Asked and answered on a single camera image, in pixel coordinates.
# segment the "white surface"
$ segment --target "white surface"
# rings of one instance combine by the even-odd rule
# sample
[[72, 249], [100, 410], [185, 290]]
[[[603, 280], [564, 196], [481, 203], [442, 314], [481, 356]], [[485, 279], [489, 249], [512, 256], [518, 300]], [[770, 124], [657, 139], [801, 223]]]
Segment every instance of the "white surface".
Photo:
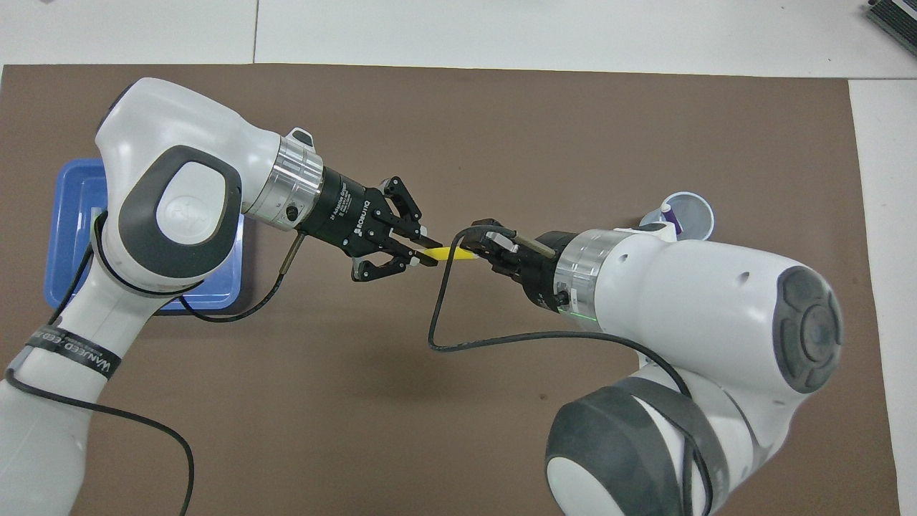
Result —
[[156, 225], [172, 241], [203, 243], [213, 236], [226, 205], [226, 180], [207, 165], [182, 165], [162, 192]]
[[917, 77], [866, 0], [260, 0], [256, 62]]
[[917, 236], [909, 218], [917, 193], [917, 81], [851, 81], [850, 100], [898, 496], [901, 514], [912, 516], [917, 514], [917, 345], [912, 315], [917, 306]]
[[0, 2], [0, 62], [251, 62], [257, 0]]
[[624, 516], [605, 486], [568, 458], [554, 457], [547, 463], [547, 483], [567, 516]]

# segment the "blue tray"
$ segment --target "blue tray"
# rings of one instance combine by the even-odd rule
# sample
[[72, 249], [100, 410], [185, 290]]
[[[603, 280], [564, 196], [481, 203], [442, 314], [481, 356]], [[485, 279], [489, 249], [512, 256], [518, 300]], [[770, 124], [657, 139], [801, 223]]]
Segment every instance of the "blue tray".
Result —
[[[94, 216], [108, 206], [105, 168], [102, 160], [73, 160], [63, 166], [54, 193], [48, 263], [45, 267], [45, 300], [56, 308], [67, 293], [89, 243]], [[236, 243], [229, 259], [199, 287], [185, 294], [188, 303], [200, 310], [226, 308], [242, 286], [242, 220], [238, 218]], [[172, 301], [163, 310], [184, 310]]]

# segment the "black cable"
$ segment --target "black cable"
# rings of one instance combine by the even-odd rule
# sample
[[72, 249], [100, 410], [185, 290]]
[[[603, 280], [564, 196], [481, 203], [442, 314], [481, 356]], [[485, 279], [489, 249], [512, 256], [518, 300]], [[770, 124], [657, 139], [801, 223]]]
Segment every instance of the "black cable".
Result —
[[86, 251], [83, 252], [83, 259], [80, 260], [79, 266], [76, 267], [76, 274], [73, 277], [73, 280], [70, 282], [70, 286], [67, 287], [67, 293], [61, 298], [61, 302], [58, 303], [58, 307], [54, 309], [54, 313], [51, 314], [50, 319], [48, 319], [48, 325], [53, 326], [57, 322], [57, 318], [61, 316], [61, 313], [67, 305], [70, 303], [70, 297], [73, 295], [73, 292], [76, 290], [76, 286], [80, 284], [80, 279], [83, 278], [83, 271], [86, 270], [86, 265], [89, 264], [89, 259], [93, 257], [93, 246], [86, 245]]
[[188, 487], [184, 493], [184, 503], [182, 504], [182, 511], [179, 512], [180, 516], [184, 516], [184, 514], [188, 511], [188, 504], [191, 503], [191, 493], [194, 489], [194, 456], [191, 452], [191, 445], [188, 444], [188, 442], [185, 441], [184, 438], [178, 432], [176, 432], [175, 430], [169, 428], [168, 426], [158, 421], [151, 420], [150, 418], [145, 418], [133, 412], [128, 412], [126, 410], [121, 410], [121, 409], [114, 409], [112, 407], [107, 407], [105, 405], [99, 405], [97, 403], [90, 403], [88, 401], [82, 401], [80, 399], [67, 398], [66, 396], [61, 396], [60, 394], [55, 394], [47, 390], [42, 390], [40, 388], [33, 387], [29, 384], [25, 384], [17, 380], [15, 376], [15, 372], [16, 370], [13, 369], [12, 367], [7, 368], [6, 371], [4, 372], [4, 379], [7, 382], [9, 382], [9, 385], [23, 392], [26, 392], [33, 396], [38, 396], [40, 398], [50, 399], [51, 401], [57, 401], [58, 403], [63, 403], [65, 405], [71, 405], [73, 407], [77, 407], [80, 409], [94, 410], [96, 412], [103, 412], [105, 414], [111, 414], [113, 416], [124, 418], [126, 420], [143, 423], [149, 427], [155, 428], [156, 430], [169, 434], [169, 436], [172, 439], [177, 441], [178, 444], [182, 446], [182, 449], [184, 450], [184, 456], [188, 460]]
[[[503, 226], [471, 226], [464, 230], [456, 233], [452, 243], [449, 245], [449, 255], [446, 259], [446, 267], [443, 270], [443, 279], [439, 285], [439, 294], [436, 297], [436, 305], [433, 308], [433, 317], [430, 320], [430, 329], [426, 336], [426, 341], [429, 344], [430, 348], [434, 351], [441, 353], [456, 352], [474, 348], [481, 348], [484, 346], [493, 346], [496, 344], [504, 344], [508, 342], [521, 342], [521, 341], [537, 341], [543, 339], [593, 339], [598, 341], [607, 341], [615, 342], [621, 344], [622, 346], [628, 347], [638, 353], [642, 353], [647, 358], [652, 360], [656, 365], [658, 365], [666, 374], [672, 378], [672, 381], [675, 382], [675, 385], [678, 387], [679, 392], [686, 396], [688, 399], [691, 399], [691, 390], [688, 388], [688, 385], [685, 383], [684, 378], [681, 377], [678, 371], [668, 362], [666, 359], [659, 356], [658, 353], [653, 350], [645, 347], [642, 344], [626, 339], [625, 337], [619, 337], [617, 335], [611, 335], [609, 333], [601, 333], [597, 331], [534, 331], [529, 333], [518, 333], [515, 335], [506, 335], [504, 337], [494, 337], [490, 339], [480, 339], [477, 341], [463, 342], [461, 344], [456, 344], [452, 346], [441, 346], [436, 344], [434, 340], [434, 335], [436, 333], [436, 324], [439, 321], [439, 314], [443, 308], [443, 299], [446, 297], [446, 289], [448, 284], [449, 275], [452, 272], [452, 264], [455, 262], [455, 253], [456, 248], [459, 246], [459, 241], [461, 238], [467, 235], [472, 231], [493, 231], [499, 234], [502, 234], [505, 237], [510, 239], [515, 238], [516, 232], [510, 230]], [[669, 420], [673, 426], [675, 426], [685, 438], [685, 447], [683, 449], [683, 460], [682, 460], [682, 508], [686, 514], [692, 514], [691, 507], [691, 464], [693, 461], [696, 461], [698, 469], [701, 472], [701, 478], [706, 489], [706, 501], [704, 503], [703, 515], [706, 516], [710, 513], [710, 510], [713, 507], [713, 483], [710, 479], [710, 472], [707, 468], [706, 462], [701, 457], [701, 454], [698, 452], [697, 443], [694, 442], [694, 438], [690, 436], [687, 431], [681, 428], [675, 422]]]
[[[67, 308], [67, 305], [70, 304], [70, 297], [73, 295], [73, 292], [76, 290], [76, 287], [80, 284], [80, 278], [83, 277], [83, 272], [86, 270], [86, 266], [89, 264], [89, 259], [93, 255], [93, 248], [91, 245], [86, 246], [86, 251], [83, 253], [83, 259], [80, 261], [80, 265], [77, 267], [76, 274], [73, 275], [73, 280], [70, 283], [70, 286], [67, 288], [67, 293], [64, 295], [61, 303], [54, 310], [54, 314], [51, 316], [48, 324], [53, 326], [57, 322], [58, 317], [61, 315], [63, 310]], [[66, 396], [61, 396], [47, 390], [40, 389], [38, 387], [33, 387], [29, 384], [23, 383], [16, 378], [16, 369], [13, 367], [8, 367], [4, 371], [4, 379], [12, 387], [15, 387], [22, 392], [28, 393], [32, 396], [37, 396], [39, 398], [49, 399], [51, 401], [56, 401], [58, 403], [63, 403], [64, 405], [71, 405], [80, 409], [94, 410], [96, 412], [103, 412], [105, 414], [111, 414], [126, 420], [136, 421], [138, 423], [143, 423], [149, 427], [155, 428], [161, 432], [165, 432], [172, 439], [174, 439], [184, 450], [185, 458], [188, 461], [188, 485], [185, 488], [184, 492], [184, 503], [182, 504], [182, 511], [179, 512], [179, 516], [184, 516], [188, 511], [188, 504], [191, 503], [191, 494], [194, 491], [194, 455], [191, 452], [191, 445], [175, 430], [169, 428], [168, 426], [152, 420], [150, 418], [145, 418], [139, 414], [133, 412], [128, 412], [126, 410], [115, 409], [112, 407], [107, 407], [105, 405], [99, 405], [97, 403], [90, 403], [88, 401], [82, 401], [81, 399], [67, 398]]]
[[271, 291], [268, 292], [267, 295], [265, 295], [264, 298], [261, 301], [259, 301], [258, 304], [255, 305], [254, 307], [249, 308], [245, 310], [244, 312], [236, 314], [236, 315], [230, 315], [226, 317], [212, 317], [209, 315], [205, 315], [195, 310], [194, 308], [192, 308], [192, 306], [188, 303], [188, 300], [185, 299], [184, 296], [178, 296], [179, 302], [182, 303], [182, 306], [184, 307], [184, 309], [188, 310], [188, 313], [195, 316], [197, 319], [205, 320], [207, 322], [235, 322], [237, 320], [245, 319], [249, 315], [260, 310], [264, 305], [267, 305], [268, 301], [270, 301], [271, 298], [274, 297], [274, 294], [277, 293], [277, 290], [280, 289], [281, 282], [283, 281], [283, 277], [286, 276], [287, 271], [290, 269], [290, 263], [293, 261], [293, 257], [296, 256], [296, 253], [299, 252], [299, 246], [300, 244], [303, 243], [304, 238], [305, 238], [305, 233], [296, 234], [296, 239], [293, 241], [293, 244], [290, 246], [290, 250], [287, 251], [286, 258], [283, 259], [283, 264], [281, 265], [280, 272], [277, 274], [277, 280], [274, 281], [274, 286], [271, 288]]

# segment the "brown paper sheet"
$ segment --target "brown paper sheet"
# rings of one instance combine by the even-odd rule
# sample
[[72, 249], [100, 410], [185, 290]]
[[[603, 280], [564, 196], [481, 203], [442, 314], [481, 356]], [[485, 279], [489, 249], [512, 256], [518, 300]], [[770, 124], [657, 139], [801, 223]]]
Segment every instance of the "brown paper sheet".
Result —
[[[54, 181], [94, 157], [116, 95], [157, 76], [251, 123], [313, 132], [366, 185], [398, 174], [432, 236], [494, 217], [529, 235], [631, 224], [701, 193], [713, 239], [819, 270], [846, 318], [839, 372], [723, 515], [898, 513], [845, 81], [306, 65], [7, 66], [0, 95], [2, 361], [50, 313], [41, 295]], [[293, 238], [248, 225], [260, 297]], [[192, 443], [191, 514], [559, 514], [543, 473], [565, 402], [635, 368], [602, 342], [440, 355], [425, 345], [441, 268], [372, 284], [307, 240], [280, 293], [231, 325], [154, 318], [101, 402]], [[566, 328], [483, 263], [457, 264], [440, 339]], [[171, 514], [167, 437], [93, 417], [74, 515]]]

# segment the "white paper cup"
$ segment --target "white paper cup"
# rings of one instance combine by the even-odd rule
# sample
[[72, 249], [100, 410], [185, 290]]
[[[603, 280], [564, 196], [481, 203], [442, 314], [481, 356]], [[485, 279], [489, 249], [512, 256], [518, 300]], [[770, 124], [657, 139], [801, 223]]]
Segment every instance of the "white paper cup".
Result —
[[[672, 194], [662, 204], [672, 207], [672, 213], [681, 226], [678, 240], [707, 240], [713, 234], [713, 208], [703, 197], [693, 192], [677, 192]], [[640, 220], [640, 225], [650, 222], [664, 222], [662, 210], [656, 208]]]

